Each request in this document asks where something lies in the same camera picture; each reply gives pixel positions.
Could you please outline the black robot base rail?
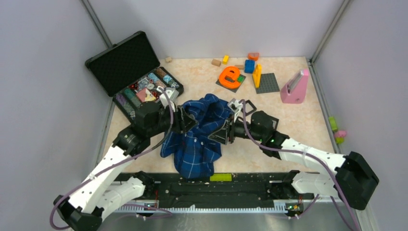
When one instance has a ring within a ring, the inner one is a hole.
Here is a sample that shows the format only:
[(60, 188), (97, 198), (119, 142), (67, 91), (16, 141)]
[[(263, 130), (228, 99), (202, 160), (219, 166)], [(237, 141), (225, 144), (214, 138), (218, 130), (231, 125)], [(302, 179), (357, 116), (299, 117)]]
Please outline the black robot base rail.
[(313, 193), (297, 193), (285, 182), (290, 172), (231, 174), (231, 182), (211, 182), (210, 177), (145, 173), (150, 180), (143, 196), (119, 211), (152, 213), (157, 207), (171, 213), (301, 213), (303, 203), (315, 198)]

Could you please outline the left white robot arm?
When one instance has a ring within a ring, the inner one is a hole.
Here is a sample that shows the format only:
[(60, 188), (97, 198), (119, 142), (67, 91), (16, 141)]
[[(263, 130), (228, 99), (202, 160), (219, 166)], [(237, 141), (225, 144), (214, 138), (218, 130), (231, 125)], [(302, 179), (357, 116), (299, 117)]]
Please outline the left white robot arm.
[(105, 157), (83, 182), (54, 200), (50, 225), (55, 230), (62, 229), (53, 222), (57, 213), (67, 228), (96, 231), (126, 202), (138, 197), (152, 197), (154, 186), (144, 173), (131, 177), (115, 189), (108, 190), (108, 187), (132, 161), (154, 150), (150, 147), (152, 137), (160, 133), (186, 133), (197, 124), (196, 118), (182, 106), (143, 103), (136, 111), (135, 122), (118, 133)]

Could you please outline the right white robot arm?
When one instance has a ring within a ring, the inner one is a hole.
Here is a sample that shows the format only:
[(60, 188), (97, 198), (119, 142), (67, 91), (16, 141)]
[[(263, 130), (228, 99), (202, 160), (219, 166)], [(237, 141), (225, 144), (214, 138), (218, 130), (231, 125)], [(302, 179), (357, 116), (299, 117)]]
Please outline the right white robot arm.
[(231, 116), (208, 138), (220, 144), (233, 143), (235, 138), (253, 139), (265, 155), (313, 170), (290, 172), (282, 185), (288, 198), (304, 193), (338, 196), (353, 209), (366, 209), (379, 178), (365, 158), (357, 152), (336, 154), (302, 144), (278, 132), (278, 121), (264, 111), (254, 112), (249, 122)]

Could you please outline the blue plaid shirt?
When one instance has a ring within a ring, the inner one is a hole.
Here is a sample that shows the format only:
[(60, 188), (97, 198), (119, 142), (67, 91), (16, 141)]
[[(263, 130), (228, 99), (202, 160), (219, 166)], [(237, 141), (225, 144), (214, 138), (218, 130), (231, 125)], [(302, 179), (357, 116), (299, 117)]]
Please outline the blue plaid shirt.
[(182, 177), (195, 179), (214, 174), (214, 162), (222, 156), (221, 144), (208, 136), (229, 118), (231, 110), (227, 104), (227, 101), (208, 93), (182, 105), (198, 124), (183, 134), (171, 132), (160, 151), (162, 158), (173, 156), (174, 167)]

